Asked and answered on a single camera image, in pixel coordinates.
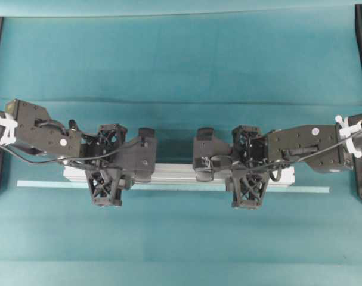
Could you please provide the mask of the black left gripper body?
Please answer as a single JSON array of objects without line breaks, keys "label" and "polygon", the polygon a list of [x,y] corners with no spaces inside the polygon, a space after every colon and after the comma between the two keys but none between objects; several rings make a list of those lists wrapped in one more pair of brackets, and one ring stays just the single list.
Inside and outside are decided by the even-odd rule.
[{"label": "black left gripper body", "polygon": [[126,141],[127,128],[119,124],[102,125],[98,133],[81,136],[82,170],[120,169],[123,173],[153,174],[155,170],[155,139],[142,141],[137,135]]}]

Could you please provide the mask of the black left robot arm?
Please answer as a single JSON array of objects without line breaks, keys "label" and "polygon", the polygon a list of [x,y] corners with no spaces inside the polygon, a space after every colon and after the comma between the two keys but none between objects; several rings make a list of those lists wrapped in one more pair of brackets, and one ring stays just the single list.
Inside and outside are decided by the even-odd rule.
[{"label": "black left robot arm", "polygon": [[157,139],[154,129],[141,128],[126,140],[127,128],[103,124],[97,133],[79,129],[74,120],[65,126],[46,108],[13,100],[0,110],[0,146],[14,147],[33,156],[82,169],[91,181],[120,185],[149,182],[155,170]]}]

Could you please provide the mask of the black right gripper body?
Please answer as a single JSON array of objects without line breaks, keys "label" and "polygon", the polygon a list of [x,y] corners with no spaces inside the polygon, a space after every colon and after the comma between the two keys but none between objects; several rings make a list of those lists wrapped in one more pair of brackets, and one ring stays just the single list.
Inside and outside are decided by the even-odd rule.
[{"label": "black right gripper body", "polygon": [[239,125],[232,130],[233,142],[215,135],[211,140],[193,139],[194,171],[213,172],[232,169],[269,173],[267,137],[259,127]]}]

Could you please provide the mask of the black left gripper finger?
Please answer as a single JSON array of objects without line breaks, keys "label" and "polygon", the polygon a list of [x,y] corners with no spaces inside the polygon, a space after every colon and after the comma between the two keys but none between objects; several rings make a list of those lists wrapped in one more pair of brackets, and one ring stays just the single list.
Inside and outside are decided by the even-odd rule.
[{"label": "black left gripper finger", "polygon": [[138,136],[142,141],[148,141],[156,138],[155,130],[152,128],[139,128]]},{"label": "black left gripper finger", "polygon": [[151,174],[138,174],[135,176],[136,183],[150,183],[151,182]]}]

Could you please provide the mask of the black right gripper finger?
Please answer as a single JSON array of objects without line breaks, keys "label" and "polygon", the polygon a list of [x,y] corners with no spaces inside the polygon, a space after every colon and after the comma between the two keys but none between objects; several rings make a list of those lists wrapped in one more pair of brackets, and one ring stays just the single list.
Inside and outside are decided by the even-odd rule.
[{"label": "black right gripper finger", "polygon": [[210,170],[196,171],[196,180],[199,182],[213,181],[213,172],[211,172]]},{"label": "black right gripper finger", "polygon": [[214,136],[214,128],[199,128],[197,130],[196,139],[197,140],[211,140]]}]

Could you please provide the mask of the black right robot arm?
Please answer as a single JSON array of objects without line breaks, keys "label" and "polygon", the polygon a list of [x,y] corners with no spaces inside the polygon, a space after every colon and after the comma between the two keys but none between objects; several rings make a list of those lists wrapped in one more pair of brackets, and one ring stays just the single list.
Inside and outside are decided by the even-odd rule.
[{"label": "black right robot arm", "polygon": [[281,171],[306,163],[319,173],[350,170],[362,156],[362,114],[336,116],[333,125],[302,125],[262,133],[257,126],[239,125],[227,143],[213,128],[200,128],[193,141],[193,169],[207,182],[227,170],[232,178],[265,176],[276,181]]}]

